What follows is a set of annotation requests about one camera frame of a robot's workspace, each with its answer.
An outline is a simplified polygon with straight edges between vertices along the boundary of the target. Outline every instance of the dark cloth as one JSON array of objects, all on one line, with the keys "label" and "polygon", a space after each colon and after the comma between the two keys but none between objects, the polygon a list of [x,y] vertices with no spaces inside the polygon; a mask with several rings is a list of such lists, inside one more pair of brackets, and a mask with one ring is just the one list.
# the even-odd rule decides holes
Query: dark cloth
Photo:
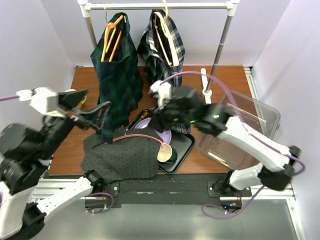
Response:
[{"label": "dark cloth", "polygon": [[[104,62],[101,57],[104,49],[105,32],[91,54],[91,60],[99,82],[99,102],[112,102],[103,128],[100,131],[104,141],[112,143],[113,130],[116,127],[129,124],[130,112],[138,107],[138,102],[143,96],[143,79],[138,70],[138,57],[135,45],[130,36],[130,23],[128,16],[119,12],[110,20],[115,22],[121,15],[124,18],[116,25],[116,32]],[[118,35],[122,31],[120,42],[116,48],[112,62],[110,55]]]},{"label": "dark cloth", "polygon": [[[159,43],[159,39],[155,30],[155,25],[153,23],[156,17],[154,12],[159,12],[163,16],[163,18],[166,15],[166,13],[163,10],[153,10],[151,12],[149,24],[146,28],[146,31],[143,33],[139,46],[137,48],[138,54],[145,61],[143,73],[152,84],[158,80],[164,80],[173,74],[182,72],[184,58],[186,54],[185,47],[178,32],[178,29],[172,18],[168,16],[167,20],[165,21],[165,24],[168,27],[169,34],[172,36],[179,65],[170,66],[167,63],[164,57],[163,50]],[[169,41],[163,33],[159,17],[156,17],[156,19],[156,25],[158,26],[157,29],[161,38],[161,42],[163,43],[163,47],[165,49],[169,61],[172,62],[172,54]],[[173,88],[180,87],[182,84],[182,76],[176,76],[175,78],[170,80],[170,83],[173,86]],[[171,129],[183,134],[189,134],[191,132],[190,124],[174,124]]]},{"label": "dark cloth", "polygon": [[[132,129],[124,127],[114,130],[114,137],[125,134],[144,134],[161,138],[153,129]],[[158,173],[157,161],[160,143],[146,137],[128,137],[105,144],[101,136],[92,134],[84,140],[85,157],[81,163],[84,171],[95,170],[105,182],[127,179],[149,179]]]}]

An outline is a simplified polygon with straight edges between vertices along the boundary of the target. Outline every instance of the cable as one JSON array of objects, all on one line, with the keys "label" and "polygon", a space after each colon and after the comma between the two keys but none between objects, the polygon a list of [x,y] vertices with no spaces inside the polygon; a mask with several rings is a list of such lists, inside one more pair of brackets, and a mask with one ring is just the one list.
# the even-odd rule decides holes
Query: cable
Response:
[{"label": "cable", "polygon": [[213,185],[216,185],[216,184],[217,184],[218,182],[220,182],[220,181],[223,181],[223,180],[222,180],[222,179],[219,179],[219,180],[215,181]]},{"label": "cable", "polygon": [[242,191],[239,192],[238,199],[239,199],[240,203],[242,203]]},{"label": "cable", "polygon": [[145,135],[145,134],[138,134],[138,133],[135,133],[135,134],[130,134],[130,135],[124,135],[124,136],[119,136],[115,139],[113,139],[113,142],[115,141],[118,141],[118,140],[121,140],[121,139],[126,139],[126,138],[131,138],[131,137],[143,137],[143,138],[149,138],[149,139],[153,139],[153,140],[156,140],[157,142],[159,142],[164,149],[160,150],[160,151],[163,151],[166,149],[166,145],[164,145],[163,141],[159,140],[158,138],[156,137],[153,137],[153,136],[149,136],[149,135]]},{"label": "cable", "polygon": [[[217,220],[226,220],[226,219],[232,219],[236,216],[238,216],[240,213],[242,213],[248,206],[249,204],[255,199],[255,197],[261,192],[261,190],[264,188],[265,186],[262,186],[258,189],[258,191],[256,191],[256,193],[254,195],[252,195],[252,197],[250,198],[250,200],[243,206],[243,208],[241,208],[237,213],[233,214],[231,211],[225,210],[223,209],[221,206],[215,205],[215,204],[203,204],[201,206],[201,211],[204,215],[206,215],[207,217],[211,218],[211,219],[217,219]],[[231,216],[213,216],[209,213],[205,212],[205,207],[214,207],[216,209],[221,209],[225,212],[227,212],[228,214],[232,214]]]},{"label": "cable", "polygon": [[295,172],[294,172],[294,175],[301,174],[301,173],[305,170],[306,166],[305,166],[305,164],[304,164],[300,159],[298,159],[297,157],[292,156],[292,155],[288,155],[288,154],[283,154],[283,153],[281,153],[278,149],[274,148],[273,146],[267,144],[266,142],[264,142],[263,140],[261,140],[261,139],[258,138],[257,136],[255,136],[255,135],[251,134],[250,132],[248,132],[248,130],[246,129],[246,126],[244,125],[244,119],[243,119],[243,117],[241,116],[241,114],[240,114],[240,112],[239,112],[239,110],[238,110],[238,105],[237,105],[237,102],[236,102],[234,96],[232,95],[232,93],[231,93],[231,91],[229,90],[229,88],[228,88],[221,80],[219,80],[219,79],[216,78],[215,76],[212,76],[212,75],[210,75],[210,74],[202,74],[202,73],[199,72],[199,71],[183,71],[183,72],[178,72],[178,73],[175,73],[175,74],[167,77],[165,80],[162,81],[162,83],[160,83],[160,85],[164,84],[165,82],[168,82],[169,80],[171,80],[171,79],[173,79],[173,78],[175,78],[175,77],[177,77],[177,76],[181,76],[181,75],[185,75],[185,74],[195,74],[195,75],[200,75],[200,76],[205,75],[207,78],[209,78],[209,79],[213,80],[214,82],[216,82],[216,83],[220,86],[220,88],[222,88],[222,90],[224,91],[224,93],[227,95],[230,103],[231,103],[233,106],[235,106],[235,107],[234,107],[235,114],[239,117],[239,119],[240,119],[240,121],[241,121],[241,123],[242,123],[242,126],[244,127],[244,129],[247,131],[247,133],[248,133],[250,136],[252,136],[254,139],[256,139],[257,141],[259,141],[260,143],[262,143],[262,144],[265,145],[266,147],[268,147],[268,148],[270,148],[271,150],[275,151],[276,153],[281,154],[281,155],[283,155],[283,156],[285,156],[285,157],[287,157],[287,158],[289,158],[289,159],[292,159],[292,160],[298,162],[298,163],[301,165],[302,168],[301,168],[300,170],[298,170],[298,171],[295,171]]},{"label": "cable", "polygon": [[109,206],[108,208],[103,209],[103,210],[101,210],[101,211],[93,211],[93,210],[92,210],[92,211],[88,211],[88,213],[91,213],[91,214],[102,214],[102,213],[105,213],[106,211],[108,211],[108,210],[109,210],[110,208],[112,208],[112,206],[114,205],[114,202],[115,202],[114,197],[113,197],[111,194],[107,193],[107,192],[91,193],[91,194],[88,195],[88,197],[90,197],[90,196],[97,196],[97,195],[108,196],[109,198],[111,198],[111,204],[110,204],[110,206]]},{"label": "cable", "polygon": [[[104,188],[104,189],[102,190],[102,192],[103,192],[103,193],[108,193],[108,191],[107,191],[106,188]],[[107,203],[108,203],[108,198],[107,198],[107,196],[103,196],[103,197],[102,197],[102,201],[103,201],[103,205],[104,205],[105,207],[107,207]]]},{"label": "cable", "polygon": [[19,95],[2,96],[2,97],[0,97],[0,102],[6,101],[6,100],[11,100],[11,99],[18,99],[19,97],[20,97]]},{"label": "cable", "polygon": [[[164,79],[164,80],[162,81],[162,83],[161,83],[160,85],[164,84],[165,82],[168,82],[169,80],[171,80],[171,79],[173,79],[173,78],[175,78],[175,77],[177,77],[177,76],[181,76],[181,75],[185,75],[185,74],[195,74],[195,75],[200,75],[200,76],[205,75],[207,78],[209,78],[209,79],[213,80],[214,82],[216,82],[216,83],[220,86],[220,88],[222,88],[222,90],[224,91],[224,93],[225,93],[226,96],[228,97],[230,103],[234,106],[235,114],[239,117],[243,128],[247,131],[247,133],[248,133],[250,136],[252,136],[254,139],[256,139],[257,141],[259,141],[260,143],[262,143],[262,144],[265,145],[266,147],[268,147],[268,148],[270,148],[271,150],[275,151],[276,153],[281,154],[281,155],[283,155],[283,156],[285,156],[285,157],[287,157],[287,158],[289,158],[289,159],[291,159],[291,160],[294,160],[294,161],[298,162],[298,163],[301,165],[301,169],[298,170],[298,171],[295,171],[295,172],[294,172],[294,175],[301,174],[301,173],[305,170],[306,166],[305,166],[305,164],[304,164],[303,162],[301,162],[300,159],[298,159],[297,157],[294,157],[294,156],[292,156],[292,155],[288,155],[288,154],[283,154],[283,153],[281,153],[278,149],[276,149],[276,148],[274,148],[273,146],[267,144],[267,143],[264,142],[263,140],[259,139],[257,136],[251,134],[251,133],[246,129],[246,126],[244,125],[244,119],[243,119],[243,117],[241,116],[241,114],[240,114],[240,112],[239,112],[239,110],[238,110],[239,108],[238,108],[238,105],[237,105],[237,102],[236,102],[234,96],[232,95],[232,93],[231,93],[231,91],[229,90],[229,88],[228,88],[221,80],[219,80],[219,79],[216,78],[215,76],[210,75],[210,74],[202,74],[202,73],[199,72],[199,71],[183,71],[183,72],[178,72],[178,73],[175,73],[175,74],[167,77],[166,79]],[[262,187],[260,187],[260,188],[258,189],[258,191],[257,191],[257,192],[250,198],[250,200],[244,205],[244,207],[243,207],[242,209],[240,209],[240,210],[239,210],[237,213],[235,213],[235,214],[233,214],[232,212],[230,212],[230,211],[228,211],[228,210],[223,209],[221,206],[214,205],[214,204],[210,204],[210,203],[203,204],[203,205],[201,206],[201,211],[202,211],[202,213],[203,213],[204,215],[206,215],[207,217],[212,218],[212,219],[217,219],[217,220],[232,219],[232,218],[238,216],[240,213],[242,213],[242,212],[248,207],[248,205],[255,199],[255,197],[261,192],[261,190],[262,190],[264,187],[265,187],[264,185],[263,185]],[[214,207],[214,208],[217,208],[217,209],[221,209],[221,210],[226,211],[227,213],[232,214],[232,215],[231,215],[231,216],[225,216],[225,217],[213,216],[213,215],[208,214],[208,213],[205,212],[204,208],[205,208],[205,207],[208,207],[208,206]]]}]

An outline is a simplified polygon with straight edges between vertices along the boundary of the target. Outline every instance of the green plaid shirt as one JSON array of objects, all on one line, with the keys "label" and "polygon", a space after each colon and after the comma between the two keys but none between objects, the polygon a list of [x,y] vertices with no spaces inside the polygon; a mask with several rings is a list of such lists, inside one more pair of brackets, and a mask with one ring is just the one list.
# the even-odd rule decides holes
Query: green plaid shirt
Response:
[{"label": "green plaid shirt", "polygon": [[[138,102],[143,96],[144,82],[137,66],[136,48],[129,33],[128,16],[119,12],[113,16],[110,22],[115,22],[121,15],[124,18],[116,26],[116,32],[105,55],[104,62],[101,62],[101,57],[104,49],[105,32],[103,32],[99,43],[90,56],[99,81],[99,101],[100,103],[112,102],[112,107],[101,130],[103,140],[108,143],[112,143],[113,130],[116,127],[129,124],[130,112],[138,107]],[[109,62],[120,31],[122,31],[120,42],[112,62]]]},{"label": "green plaid shirt", "polygon": [[[144,75],[152,84],[158,80],[164,80],[173,74],[182,72],[186,54],[185,47],[178,32],[177,26],[172,18],[168,16],[165,24],[168,27],[169,34],[173,39],[179,65],[170,66],[167,64],[156,35],[155,26],[153,24],[156,16],[154,12],[159,12],[163,17],[166,15],[163,10],[153,10],[151,12],[149,24],[142,35],[137,49],[138,54],[145,61]],[[160,36],[164,34],[161,27],[158,27],[158,30]],[[169,42],[167,40],[163,40],[162,43],[164,49],[166,50],[165,52],[168,54],[168,56],[171,55]],[[180,87],[182,84],[182,76],[176,76],[170,81],[170,83],[173,88]],[[190,124],[174,124],[171,129],[183,134],[189,134],[191,132]]]}]

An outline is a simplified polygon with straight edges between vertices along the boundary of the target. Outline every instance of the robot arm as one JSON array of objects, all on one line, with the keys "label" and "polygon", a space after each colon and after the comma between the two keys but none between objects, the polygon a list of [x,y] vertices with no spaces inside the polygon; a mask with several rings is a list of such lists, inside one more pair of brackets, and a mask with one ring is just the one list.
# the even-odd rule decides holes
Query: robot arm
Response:
[{"label": "robot arm", "polygon": [[88,110],[76,108],[87,92],[84,89],[56,93],[44,87],[17,92],[20,101],[30,101],[46,117],[39,131],[14,123],[1,132],[0,152],[4,156],[0,164],[1,240],[33,238],[55,213],[102,186],[103,179],[95,171],[89,171],[72,187],[37,203],[27,203],[47,169],[39,160],[49,159],[74,126],[98,131],[104,124],[111,102]]},{"label": "robot arm", "polygon": [[162,132],[170,129],[173,123],[194,124],[201,132],[228,141],[260,161],[244,170],[229,171],[224,182],[217,183],[214,189],[228,194],[261,184],[276,191],[287,186],[294,175],[294,161],[287,156],[298,157],[297,147],[283,146],[265,137],[242,123],[229,108],[203,104],[196,90],[189,86],[172,90],[169,83],[161,82],[150,87],[149,93],[157,98],[158,107],[151,113],[149,127]]}]

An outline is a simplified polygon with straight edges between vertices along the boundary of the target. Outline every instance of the black tray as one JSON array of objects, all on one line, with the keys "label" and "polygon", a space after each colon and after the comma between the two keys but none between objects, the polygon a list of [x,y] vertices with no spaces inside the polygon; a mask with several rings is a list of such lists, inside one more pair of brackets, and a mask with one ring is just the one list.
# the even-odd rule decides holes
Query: black tray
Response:
[{"label": "black tray", "polygon": [[[128,129],[134,128],[139,122],[140,117],[143,114],[142,110],[128,125]],[[166,174],[174,174],[180,165],[185,160],[186,156],[190,152],[190,150],[195,145],[196,139],[191,134],[183,134],[176,131],[171,130],[172,138],[170,142],[170,146],[176,150],[178,153],[177,159],[174,163],[159,163],[159,169],[165,172]]]}]

